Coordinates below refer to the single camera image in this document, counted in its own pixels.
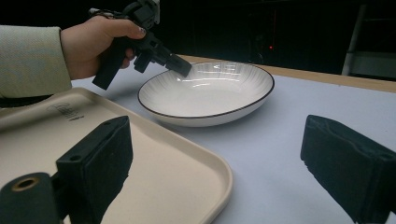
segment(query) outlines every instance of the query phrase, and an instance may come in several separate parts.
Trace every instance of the white bowl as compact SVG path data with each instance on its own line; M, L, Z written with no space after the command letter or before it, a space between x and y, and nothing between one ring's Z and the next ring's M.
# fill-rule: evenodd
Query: white bowl
M154 118L188 127L230 122L259 108L274 78L246 63L196 63L186 77L169 70L147 81L139 103Z

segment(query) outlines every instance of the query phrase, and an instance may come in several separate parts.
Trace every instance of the tray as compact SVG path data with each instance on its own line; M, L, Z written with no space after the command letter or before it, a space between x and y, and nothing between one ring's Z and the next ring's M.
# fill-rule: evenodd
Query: tray
M0 110L0 186L55 161L101 122L128 115L134 160L102 223L210 223L233 187L228 163L211 151L83 88L36 105Z

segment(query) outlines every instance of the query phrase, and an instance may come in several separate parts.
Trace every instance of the beige sleeve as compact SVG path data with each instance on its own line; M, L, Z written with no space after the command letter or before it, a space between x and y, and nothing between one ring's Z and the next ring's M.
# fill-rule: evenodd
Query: beige sleeve
M71 89L59 27L0 25L0 98Z

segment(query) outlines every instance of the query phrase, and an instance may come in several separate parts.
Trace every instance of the hand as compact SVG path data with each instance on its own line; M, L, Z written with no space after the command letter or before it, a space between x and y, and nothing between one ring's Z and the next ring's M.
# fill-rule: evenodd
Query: hand
M70 79L95 76L114 37L141 39L145 34L146 31L132 21L102 16L92 17L82 24L62 30L61 43ZM133 58L134 51L125 50L125 59L120 68L128 67Z

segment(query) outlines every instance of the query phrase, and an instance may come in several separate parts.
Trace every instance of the white table surface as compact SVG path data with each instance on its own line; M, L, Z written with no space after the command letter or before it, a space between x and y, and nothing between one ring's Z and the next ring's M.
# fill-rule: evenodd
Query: white table surface
M151 63L144 74L121 69L107 91L92 78L73 81L212 150L233 170L233 193L214 223L349 224L352 219L300 159L306 117L335 119L396 150L396 93L325 84L274 74L275 88L253 113L230 123L185 128L156 121L139 88L166 69ZM390 214L387 224L396 223Z

